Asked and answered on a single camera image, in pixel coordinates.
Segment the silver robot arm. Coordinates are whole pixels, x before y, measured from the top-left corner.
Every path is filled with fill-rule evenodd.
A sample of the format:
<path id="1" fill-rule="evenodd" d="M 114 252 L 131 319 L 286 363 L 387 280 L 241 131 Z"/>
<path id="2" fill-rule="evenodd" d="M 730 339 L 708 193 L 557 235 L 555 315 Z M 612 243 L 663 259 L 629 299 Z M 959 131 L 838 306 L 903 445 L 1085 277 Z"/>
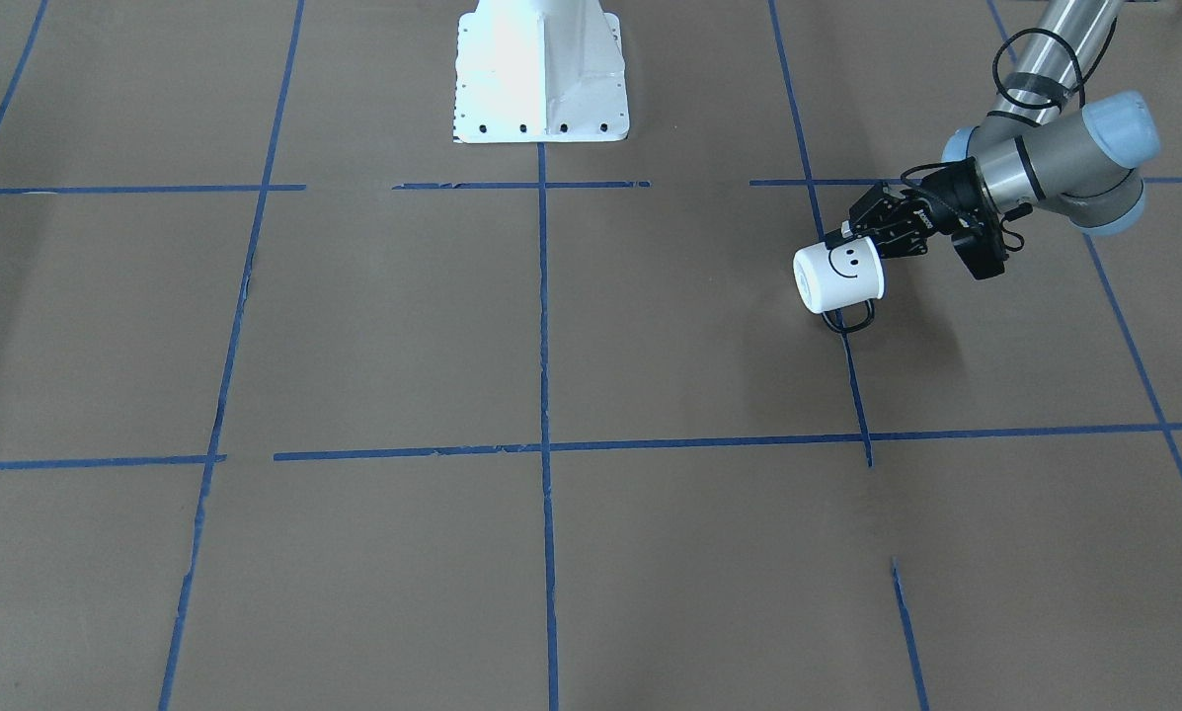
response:
<path id="1" fill-rule="evenodd" d="M 935 234 L 975 279 L 996 278 L 1022 239 L 1011 221 L 1041 208 L 1095 235 L 1123 231 L 1145 207 L 1142 165 L 1160 154 L 1137 91 L 1092 102 L 1086 85 L 1113 39 L 1119 1 L 1051 1 L 1009 73 L 992 60 L 996 100 L 957 130 L 931 165 L 907 168 L 902 188 L 878 182 L 829 231 L 829 249 L 866 240 L 884 260 L 926 255 Z"/>

